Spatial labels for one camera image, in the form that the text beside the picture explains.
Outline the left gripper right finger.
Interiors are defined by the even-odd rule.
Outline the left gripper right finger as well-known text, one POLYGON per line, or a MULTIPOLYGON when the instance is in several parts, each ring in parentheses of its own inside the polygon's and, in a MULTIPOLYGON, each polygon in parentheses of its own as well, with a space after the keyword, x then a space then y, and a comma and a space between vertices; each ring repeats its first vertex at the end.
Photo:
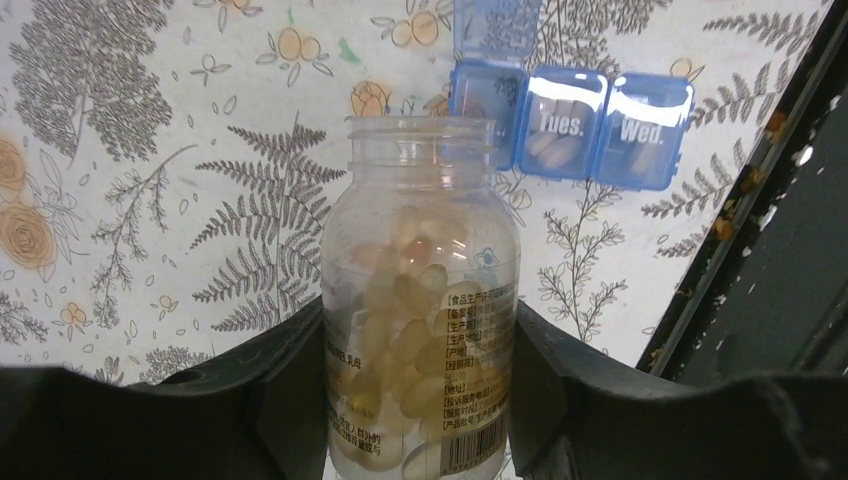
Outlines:
POLYGON ((509 440, 524 479, 843 479, 847 381, 664 380, 517 309, 509 440))

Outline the amber pill bottle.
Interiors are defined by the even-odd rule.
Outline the amber pill bottle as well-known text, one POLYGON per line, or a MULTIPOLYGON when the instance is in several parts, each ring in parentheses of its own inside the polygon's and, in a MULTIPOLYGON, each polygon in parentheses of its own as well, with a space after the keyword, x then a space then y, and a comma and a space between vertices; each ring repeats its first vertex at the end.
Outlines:
POLYGON ((353 117, 321 239, 328 455, 341 479, 492 479, 507 447, 521 247, 494 125, 353 117))

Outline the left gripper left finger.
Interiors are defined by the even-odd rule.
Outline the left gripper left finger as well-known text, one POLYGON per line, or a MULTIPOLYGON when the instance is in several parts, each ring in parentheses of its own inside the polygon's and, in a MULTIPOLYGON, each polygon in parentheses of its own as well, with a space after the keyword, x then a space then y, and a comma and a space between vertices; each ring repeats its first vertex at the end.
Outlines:
POLYGON ((61 367, 1 371, 5 479, 319 479, 322 305, 162 383, 61 367))

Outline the blue weekly pill organizer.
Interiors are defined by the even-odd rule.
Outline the blue weekly pill organizer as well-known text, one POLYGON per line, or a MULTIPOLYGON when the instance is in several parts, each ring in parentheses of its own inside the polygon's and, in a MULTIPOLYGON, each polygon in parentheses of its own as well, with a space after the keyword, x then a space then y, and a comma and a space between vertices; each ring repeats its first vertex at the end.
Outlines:
POLYGON ((637 33, 656 1, 458 1, 450 111, 495 124, 500 170, 669 187, 695 91, 685 78, 620 72, 608 31, 637 33))

